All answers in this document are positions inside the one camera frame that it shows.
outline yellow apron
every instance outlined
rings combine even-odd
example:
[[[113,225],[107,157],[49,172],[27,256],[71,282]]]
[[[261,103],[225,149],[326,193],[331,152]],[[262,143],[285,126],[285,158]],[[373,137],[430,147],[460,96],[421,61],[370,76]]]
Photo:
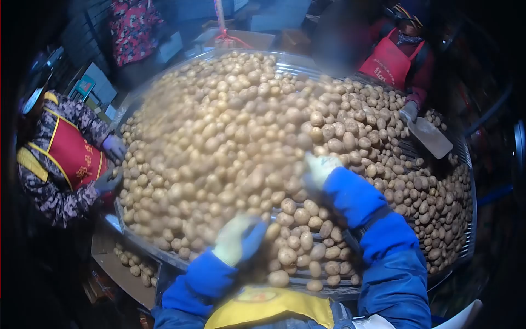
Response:
[[[212,314],[205,329],[260,322],[284,312],[304,315],[327,329],[334,327],[328,299],[288,289],[247,286]]]

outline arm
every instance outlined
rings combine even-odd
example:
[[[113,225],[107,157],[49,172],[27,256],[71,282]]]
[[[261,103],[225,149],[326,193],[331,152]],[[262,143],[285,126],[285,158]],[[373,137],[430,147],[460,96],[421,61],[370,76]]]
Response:
[[[59,109],[64,117],[75,124],[82,136],[92,145],[101,149],[102,143],[112,132],[86,104],[52,91],[59,99]]]
[[[378,190],[344,167],[331,172],[323,191],[352,228],[366,224],[379,208],[389,207]],[[378,314],[396,328],[430,328],[426,262],[405,219],[388,212],[367,230],[360,246],[368,268],[363,274],[359,315]]]
[[[417,104],[417,109],[420,110],[426,101],[427,91],[431,87],[434,68],[434,55],[430,51],[422,67],[414,74],[414,77],[407,84],[410,86],[410,94],[406,97],[408,101],[414,101]]]
[[[74,192],[60,192],[51,181],[43,182],[26,167],[18,165],[18,178],[24,192],[52,226],[66,228],[71,220],[86,219],[97,200],[94,182]]]
[[[215,248],[197,257],[187,273],[166,289],[162,309],[152,313],[156,328],[203,327],[214,304],[232,288],[238,273],[236,265],[255,254],[267,226],[259,218],[245,215],[231,219],[219,231]]]

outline floral jacket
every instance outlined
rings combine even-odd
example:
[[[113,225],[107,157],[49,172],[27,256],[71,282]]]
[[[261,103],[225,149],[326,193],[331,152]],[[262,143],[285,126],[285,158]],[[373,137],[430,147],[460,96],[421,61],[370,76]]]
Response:
[[[113,57],[117,65],[151,55],[157,46],[152,31],[164,23],[151,0],[112,0],[110,11]]]

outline hand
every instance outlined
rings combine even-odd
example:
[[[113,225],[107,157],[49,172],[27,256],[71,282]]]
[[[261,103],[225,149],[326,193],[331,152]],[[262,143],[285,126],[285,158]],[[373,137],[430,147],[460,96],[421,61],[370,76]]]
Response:
[[[305,154],[305,162],[309,165],[311,174],[304,181],[308,185],[311,180],[318,190],[323,189],[323,184],[335,168],[343,167],[337,157],[324,155],[315,157],[310,152]]]
[[[119,163],[124,161],[126,146],[124,146],[123,141],[119,137],[115,135],[109,135],[102,143],[102,147],[106,151],[106,155],[114,163],[118,164],[117,160],[120,161]]]
[[[400,109],[400,114],[402,120],[405,119],[405,122],[415,122],[418,115],[417,103],[415,101],[408,101],[404,107]]]
[[[237,215],[219,231],[212,252],[223,263],[235,267],[256,253],[267,227],[258,217]]]
[[[120,181],[123,180],[123,169],[120,168],[117,174],[117,177],[112,178],[113,170],[107,170],[104,174],[99,176],[95,181],[93,187],[97,191],[98,196],[106,194],[108,192],[113,192]]]

